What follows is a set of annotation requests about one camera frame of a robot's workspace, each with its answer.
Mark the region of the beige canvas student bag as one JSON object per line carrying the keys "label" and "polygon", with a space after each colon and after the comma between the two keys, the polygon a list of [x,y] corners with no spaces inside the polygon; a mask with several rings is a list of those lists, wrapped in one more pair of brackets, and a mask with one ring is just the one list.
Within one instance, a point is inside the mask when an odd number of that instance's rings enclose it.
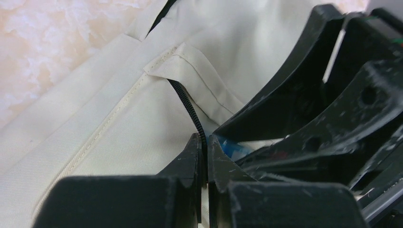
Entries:
{"label": "beige canvas student bag", "polygon": [[158,0],[0,132],[0,225],[30,228],[67,176],[156,174],[282,66],[319,0]]}

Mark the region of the blue glue bottle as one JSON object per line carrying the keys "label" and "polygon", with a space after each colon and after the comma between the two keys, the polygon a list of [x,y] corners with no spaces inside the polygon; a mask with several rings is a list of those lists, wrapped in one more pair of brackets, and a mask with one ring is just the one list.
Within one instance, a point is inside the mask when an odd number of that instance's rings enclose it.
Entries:
{"label": "blue glue bottle", "polygon": [[220,136],[218,136],[217,138],[220,142],[220,145],[224,153],[228,157],[230,157],[233,161],[237,161],[262,147],[271,146],[284,139],[284,138],[278,138],[263,141],[234,142]]}

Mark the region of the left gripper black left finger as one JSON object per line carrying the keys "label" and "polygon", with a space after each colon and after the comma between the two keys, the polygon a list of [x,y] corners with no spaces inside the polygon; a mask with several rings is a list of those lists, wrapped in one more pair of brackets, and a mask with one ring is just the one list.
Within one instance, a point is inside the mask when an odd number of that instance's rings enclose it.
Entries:
{"label": "left gripper black left finger", "polygon": [[202,142],[156,175],[70,176],[49,192],[36,228],[195,228],[201,222]]}

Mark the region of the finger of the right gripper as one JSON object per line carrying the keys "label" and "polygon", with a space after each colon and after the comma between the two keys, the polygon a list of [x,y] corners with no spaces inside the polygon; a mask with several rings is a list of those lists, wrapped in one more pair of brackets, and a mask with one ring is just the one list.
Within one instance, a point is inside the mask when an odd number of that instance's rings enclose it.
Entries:
{"label": "finger of the right gripper", "polygon": [[258,181],[338,182],[351,189],[378,172],[403,141],[403,65],[365,63],[316,118],[237,160]]}
{"label": "finger of the right gripper", "polygon": [[323,75],[344,15],[332,4],[317,5],[293,50],[268,83],[214,134],[235,142],[282,138],[323,109]]}

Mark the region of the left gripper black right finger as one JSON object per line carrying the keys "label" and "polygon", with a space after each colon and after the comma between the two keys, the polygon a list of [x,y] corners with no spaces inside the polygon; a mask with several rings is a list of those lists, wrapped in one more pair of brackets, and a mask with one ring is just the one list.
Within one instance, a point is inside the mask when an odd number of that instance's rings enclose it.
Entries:
{"label": "left gripper black right finger", "polygon": [[336,183],[258,181],[208,140],[212,228],[366,228],[352,193]]}

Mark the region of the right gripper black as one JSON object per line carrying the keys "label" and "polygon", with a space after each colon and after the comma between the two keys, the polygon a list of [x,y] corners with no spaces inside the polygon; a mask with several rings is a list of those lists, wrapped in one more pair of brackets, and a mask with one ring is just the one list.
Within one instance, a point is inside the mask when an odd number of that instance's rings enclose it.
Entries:
{"label": "right gripper black", "polygon": [[403,21],[384,8],[365,15],[350,13],[343,40],[326,85],[326,98],[333,102],[368,61],[403,60]]}

